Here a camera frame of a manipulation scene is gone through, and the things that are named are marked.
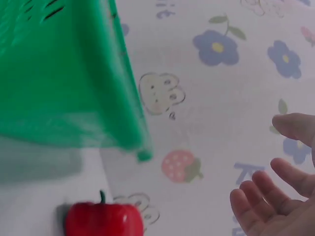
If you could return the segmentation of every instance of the white tablecloth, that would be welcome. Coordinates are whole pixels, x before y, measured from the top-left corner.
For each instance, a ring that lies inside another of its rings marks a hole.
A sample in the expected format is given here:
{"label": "white tablecloth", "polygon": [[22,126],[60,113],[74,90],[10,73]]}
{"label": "white tablecloth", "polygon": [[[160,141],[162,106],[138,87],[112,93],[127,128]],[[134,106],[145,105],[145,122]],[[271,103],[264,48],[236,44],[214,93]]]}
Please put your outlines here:
{"label": "white tablecloth", "polygon": [[114,197],[140,206],[147,236],[242,236],[229,193],[282,157],[313,173],[311,149],[273,115],[314,114],[315,1],[118,0],[155,157],[102,152]]}

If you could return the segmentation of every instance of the red object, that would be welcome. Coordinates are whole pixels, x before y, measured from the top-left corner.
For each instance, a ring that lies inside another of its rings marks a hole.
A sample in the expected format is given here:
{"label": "red object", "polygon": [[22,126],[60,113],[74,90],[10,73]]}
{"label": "red object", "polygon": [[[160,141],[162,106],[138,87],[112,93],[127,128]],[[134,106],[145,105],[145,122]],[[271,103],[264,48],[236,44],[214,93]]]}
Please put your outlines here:
{"label": "red object", "polygon": [[163,173],[175,183],[189,183],[196,176],[203,178],[200,168],[199,158],[188,150],[172,151],[162,162]]}
{"label": "red object", "polygon": [[132,205],[102,201],[74,204],[65,218],[66,236],[143,236],[144,226],[138,209]]}

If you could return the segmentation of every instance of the blue letter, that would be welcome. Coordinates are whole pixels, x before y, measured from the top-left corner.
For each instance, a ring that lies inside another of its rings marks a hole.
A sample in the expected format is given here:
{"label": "blue letter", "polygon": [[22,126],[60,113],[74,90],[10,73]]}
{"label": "blue letter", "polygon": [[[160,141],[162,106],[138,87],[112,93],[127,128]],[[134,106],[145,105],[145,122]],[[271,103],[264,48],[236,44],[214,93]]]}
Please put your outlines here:
{"label": "blue letter", "polygon": [[235,169],[243,169],[240,176],[236,180],[237,185],[240,185],[243,182],[247,173],[249,174],[250,177],[252,177],[252,175],[255,171],[264,171],[265,170],[265,167],[263,167],[263,166],[253,166],[253,165],[241,164],[241,163],[235,163],[234,168]]}

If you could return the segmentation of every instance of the blue flower print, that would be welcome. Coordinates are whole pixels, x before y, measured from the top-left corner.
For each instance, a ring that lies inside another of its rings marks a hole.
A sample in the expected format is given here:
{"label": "blue flower print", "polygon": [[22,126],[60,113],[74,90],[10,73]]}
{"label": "blue flower print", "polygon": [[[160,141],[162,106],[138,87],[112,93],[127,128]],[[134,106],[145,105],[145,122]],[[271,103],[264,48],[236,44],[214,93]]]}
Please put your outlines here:
{"label": "blue flower print", "polygon": [[207,30],[193,39],[199,57],[208,66],[234,65],[239,61],[237,44],[230,37],[214,30]]}
{"label": "blue flower print", "polygon": [[268,48],[268,56],[283,77],[299,79],[302,76],[299,68],[300,57],[294,51],[289,50],[284,42],[275,41],[274,46]]}
{"label": "blue flower print", "polygon": [[122,24],[122,29],[124,36],[126,36],[129,33],[129,26],[127,24]]}
{"label": "blue flower print", "polygon": [[310,0],[298,0],[300,1],[301,3],[307,5],[307,6],[311,6],[311,1]]}
{"label": "blue flower print", "polygon": [[312,149],[301,141],[286,138],[283,141],[283,151],[289,156],[293,156],[295,164],[302,164],[306,156],[311,154]]}

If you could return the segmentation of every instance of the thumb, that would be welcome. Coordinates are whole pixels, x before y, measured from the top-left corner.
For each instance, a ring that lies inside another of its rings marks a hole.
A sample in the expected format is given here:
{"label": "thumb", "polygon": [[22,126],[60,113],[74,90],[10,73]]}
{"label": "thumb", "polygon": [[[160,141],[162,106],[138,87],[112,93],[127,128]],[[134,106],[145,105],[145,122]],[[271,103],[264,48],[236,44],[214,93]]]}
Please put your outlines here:
{"label": "thumb", "polygon": [[315,116],[292,113],[277,115],[272,119],[273,126],[284,136],[300,140],[305,145],[314,146]]}

